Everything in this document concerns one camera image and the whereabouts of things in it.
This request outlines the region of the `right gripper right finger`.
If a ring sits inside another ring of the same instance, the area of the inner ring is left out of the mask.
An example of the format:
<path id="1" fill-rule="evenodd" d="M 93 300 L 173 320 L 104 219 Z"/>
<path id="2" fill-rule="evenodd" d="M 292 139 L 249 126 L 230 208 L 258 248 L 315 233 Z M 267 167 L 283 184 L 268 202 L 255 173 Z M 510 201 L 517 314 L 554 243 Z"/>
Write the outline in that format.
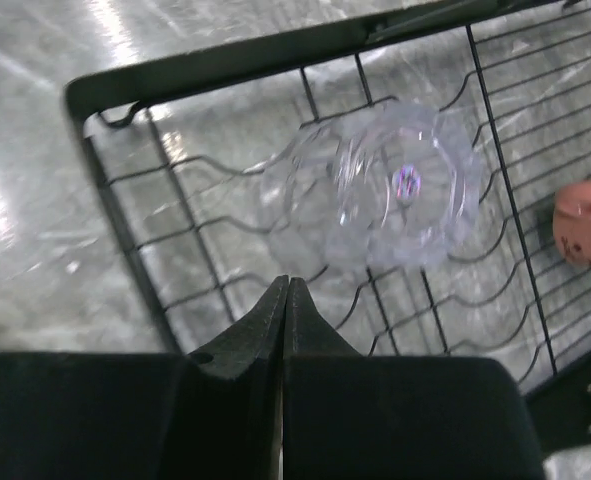
<path id="1" fill-rule="evenodd" d="M 485 357 L 363 356 L 300 278 L 285 310 L 288 479 L 541 479 L 516 382 Z"/>

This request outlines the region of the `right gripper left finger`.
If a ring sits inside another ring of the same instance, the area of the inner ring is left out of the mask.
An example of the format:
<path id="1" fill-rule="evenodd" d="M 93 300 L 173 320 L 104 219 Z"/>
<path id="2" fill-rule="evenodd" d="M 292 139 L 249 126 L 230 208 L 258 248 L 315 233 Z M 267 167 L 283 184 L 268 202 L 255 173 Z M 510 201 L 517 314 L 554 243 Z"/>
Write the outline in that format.
<path id="1" fill-rule="evenodd" d="M 188 354 L 0 352 L 0 479 L 274 479 L 289 280 Z"/>

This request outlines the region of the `pink coffee mug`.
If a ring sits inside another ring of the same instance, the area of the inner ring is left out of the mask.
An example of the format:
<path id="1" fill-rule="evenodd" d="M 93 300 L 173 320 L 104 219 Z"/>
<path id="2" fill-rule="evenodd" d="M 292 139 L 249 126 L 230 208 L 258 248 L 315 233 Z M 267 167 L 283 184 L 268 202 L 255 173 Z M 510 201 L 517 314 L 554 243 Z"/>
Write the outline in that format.
<path id="1" fill-rule="evenodd" d="M 571 183 L 556 193 L 553 235 L 568 263 L 591 267 L 591 180 Z"/>

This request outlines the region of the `clear plastic cup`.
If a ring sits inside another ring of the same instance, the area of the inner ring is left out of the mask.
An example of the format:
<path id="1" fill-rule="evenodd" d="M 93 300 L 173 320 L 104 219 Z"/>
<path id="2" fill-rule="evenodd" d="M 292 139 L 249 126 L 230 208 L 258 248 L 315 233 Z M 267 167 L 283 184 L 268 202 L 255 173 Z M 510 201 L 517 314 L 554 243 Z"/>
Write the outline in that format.
<path id="1" fill-rule="evenodd" d="M 443 261 L 478 217 L 482 166 L 468 119 L 392 98 L 301 126 L 257 190 L 275 256 L 300 270 Z"/>

